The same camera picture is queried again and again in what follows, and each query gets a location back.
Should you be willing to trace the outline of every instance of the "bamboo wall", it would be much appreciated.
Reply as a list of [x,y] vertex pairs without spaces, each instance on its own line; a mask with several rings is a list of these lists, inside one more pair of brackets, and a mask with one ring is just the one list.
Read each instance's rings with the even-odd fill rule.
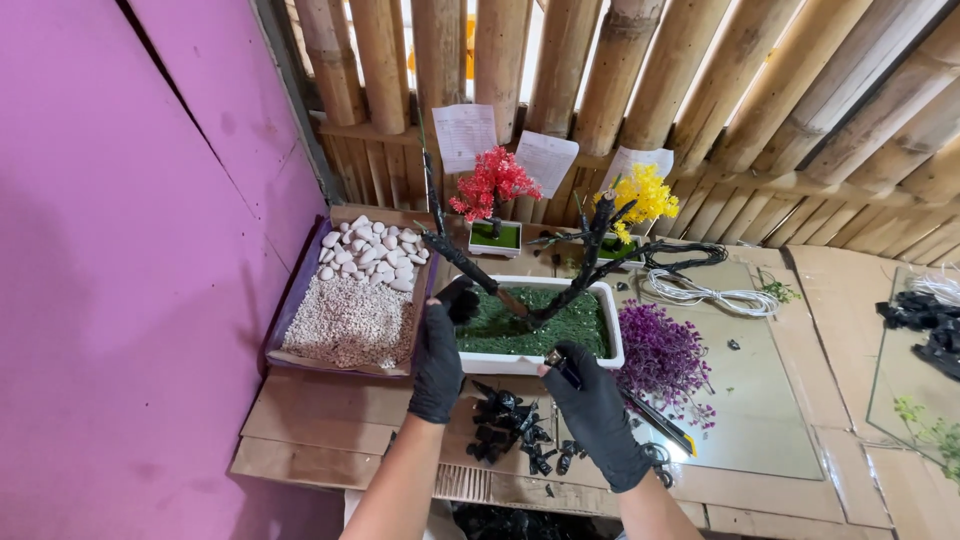
[[[466,102],[470,54],[501,143],[526,129],[580,144],[553,199],[502,217],[574,226],[572,194],[592,196],[617,145],[665,147],[681,211],[655,234],[960,263],[955,0],[538,1],[535,59],[523,55],[534,0],[478,0],[469,52],[466,0],[412,0],[413,88],[400,0],[352,0],[350,23],[342,0],[293,2],[324,102],[314,130],[350,202],[425,209],[416,103],[438,157],[431,109]],[[457,177],[440,178],[446,201]]]

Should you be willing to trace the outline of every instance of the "green artificial grass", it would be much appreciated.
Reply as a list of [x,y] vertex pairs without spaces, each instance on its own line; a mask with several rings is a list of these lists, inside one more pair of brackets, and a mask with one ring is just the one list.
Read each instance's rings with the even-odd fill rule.
[[616,238],[606,238],[603,243],[600,244],[600,256],[599,258],[621,258],[636,248],[636,240],[629,244],[623,244],[619,250],[614,251],[613,246],[616,245]]
[[520,247],[520,227],[500,226],[500,237],[493,238],[493,224],[474,221],[470,243],[478,246],[496,246],[498,248]]
[[[480,295],[480,312],[470,324],[457,328],[457,349],[464,353],[546,356],[558,341],[569,339],[587,346],[598,358],[611,357],[607,319],[600,302],[590,293],[577,297],[542,328],[530,330],[496,297],[474,287]],[[530,308],[546,307],[556,290],[535,287],[508,288]]]

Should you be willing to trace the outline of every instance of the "gloved hand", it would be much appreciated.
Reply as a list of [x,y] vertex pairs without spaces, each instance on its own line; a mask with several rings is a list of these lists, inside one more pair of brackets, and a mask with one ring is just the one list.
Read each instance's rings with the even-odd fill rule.
[[577,390],[559,371],[545,365],[538,370],[570,433],[587,450],[613,493],[633,489],[653,463],[630,433],[627,410],[613,375],[600,367],[583,345],[561,341],[556,348],[577,366],[584,382]]
[[414,394],[407,411],[432,424],[450,421],[450,409],[460,395],[464,368],[451,317],[466,322],[475,313],[480,300],[468,290],[472,285],[467,278],[454,280],[426,301],[423,341],[414,365]]

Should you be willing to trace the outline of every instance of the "black wire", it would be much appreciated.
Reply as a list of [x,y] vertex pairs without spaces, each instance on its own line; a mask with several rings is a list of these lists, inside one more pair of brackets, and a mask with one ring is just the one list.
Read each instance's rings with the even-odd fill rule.
[[[639,248],[646,256],[647,268],[660,268],[671,274],[680,274],[681,270],[693,268],[695,266],[710,266],[727,260],[727,248],[720,244],[704,244],[700,242],[691,242],[688,244],[670,244],[663,240],[649,242]],[[690,258],[678,262],[659,263],[654,260],[654,254],[657,253],[689,253],[702,252],[707,254],[706,258]]]

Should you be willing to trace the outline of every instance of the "purple wall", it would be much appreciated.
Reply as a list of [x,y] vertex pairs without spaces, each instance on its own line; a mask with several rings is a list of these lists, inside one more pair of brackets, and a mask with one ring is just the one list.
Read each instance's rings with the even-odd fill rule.
[[335,495],[226,475],[325,207],[249,6],[216,4],[206,44],[155,41],[223,165],[114,2],[0,6],[0,539],[338,529]]

